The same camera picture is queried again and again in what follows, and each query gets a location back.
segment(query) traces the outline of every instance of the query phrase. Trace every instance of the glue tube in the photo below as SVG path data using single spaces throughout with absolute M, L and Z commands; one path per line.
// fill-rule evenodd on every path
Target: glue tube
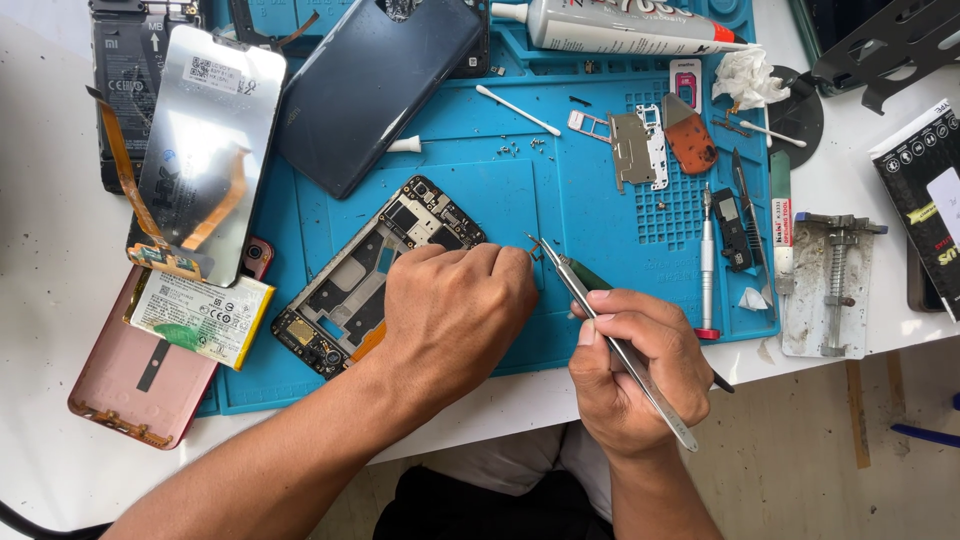
M 545 49 L 629 55 L 708 55 L 756 47 L 708 18 L 650 0 L 533 0 L 491 4 L 526 23 Z

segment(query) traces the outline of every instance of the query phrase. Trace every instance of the hand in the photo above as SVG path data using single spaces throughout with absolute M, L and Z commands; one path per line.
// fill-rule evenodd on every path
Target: hand
M 710 410 L 713 371 L 683 310 L 627 289 L 590 291 L 587 300 L 601 314 L 584 322 L 569 362 L 587 430 L 611 461 L 675 444 L 673 431 L 630 374 L 611 370 L 613 353 L 603 336 L 625 339 L 649 358 L 650 377 L 684 423 L 695 426 Z M 570 309 L 587 317 L 576 301 Z
M 387 334 L 376 350 L 415 399 L 443 408 L 490 376 L 537 298 L 533 262 L 519 248 L 422 246 L 387 274 Z

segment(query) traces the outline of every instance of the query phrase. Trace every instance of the qr code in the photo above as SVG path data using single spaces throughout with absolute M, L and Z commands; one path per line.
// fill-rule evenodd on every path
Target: qr code
M 193 63 L 190 65 L 190 75 L 206 79 L 210 76 L 210 61 L 202 58 L 193 57 Z

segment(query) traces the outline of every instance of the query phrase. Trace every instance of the product box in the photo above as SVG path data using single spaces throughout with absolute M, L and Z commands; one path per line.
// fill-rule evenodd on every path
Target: product box
M 274 289 L 247 276 L 224 288 L 144 272 L 124 320 L 240 371 Z
M 870 150 L 870 159 L 947 313 L 960 313 L 960 128 L 944 100 Z

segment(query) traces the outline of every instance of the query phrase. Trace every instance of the white plastic tool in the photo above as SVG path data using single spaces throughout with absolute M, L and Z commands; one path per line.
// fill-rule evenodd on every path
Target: white plastic tool
M 797 140 L 797 139 L 795 139 L 795 138 L 790 138 L 790 137 L 788 137 L 788 136 L 786 136 L 786 135 L 780 135 L 780 134 L 777 133 L 777 132 L 771 132 L 770 130 L 768 130 L 768 129 L 766 129 L 766 128 L 761 128 L 761 127 L 759 127 L 757 124 L 754 124 L 753 122 L 749 122 L 749 121 L 747 121 L 747 120 L 741 120 L 741 121 L 740 121 L 740 127 L 742 127 L 742 128 L 747 128 L 747 129 L 750 129 L 750 130 L 754 130 L 754 131 L 757 131 L 757 132 L 761 132 L 762 134 L 772 135 L 772 136 L 774 136 L 774 137 L 776 137 L 776 138 L 783 139 L 783 140 L 785 140 L 785 141 L 787 141 L 787 142 L 789 142 L 789 143 L 796 144 L 797 146 L 799 146 L 799 147 L 801 147 L 801 148 L 806 148 L 806 142 L 804 142 L 804 141 L 802 141 L 802 140 Z
M 394 144 L 387 147 L 387 152 L 416 152 L 419 154 L 424 144 L 430 143 L 420 142 L 419 135 L 414 135 L 410 138 L 399 138 L 394 141 Z
M 555 127 L 553 127 L 553 126 L 551 126 L 551 125 L 549 125 L 549 124 L 547 124 L 547 123 L 545 123 L 545 122 L 540 122 L 537 118 L 534 118 L 534 117 L 531 116 L 530 114 L 524 112 L 523 110 L 520 110 L 520 109 L 519 109 L 517 106 L 515 106 L 514 104 L 510 103 L 509 101 L 507 101 L 507 100 L 503 99 L 502 97 L 500 97 L 500 96 L 494 94 L 493 92 L 489 91 L 486 86 L 477 85 L 477 91 L 480 92 L 480 93 L 482 93 L 483 95 L 485 95 L 485 96 L 487 96 L 487 97 L 493 98 L 494 100 L 502 103 L 503 105 L 506 105 L 507 107 L 513 109 L 514 111 L 519 112 L 520 114 L 522 114 L 523 116 L 525 116 L 528 120 L 530 120 L 531 122 L 534 122 L 535 124 L 537 124 L 537 125 L 539 125 L 540 127 L 544 128 L 546 131 L 550 132 L 550 133 L 553 134 L 554 136 L 560 136 L 560 130 L 558 130 L 557 128 L 555 128 Z

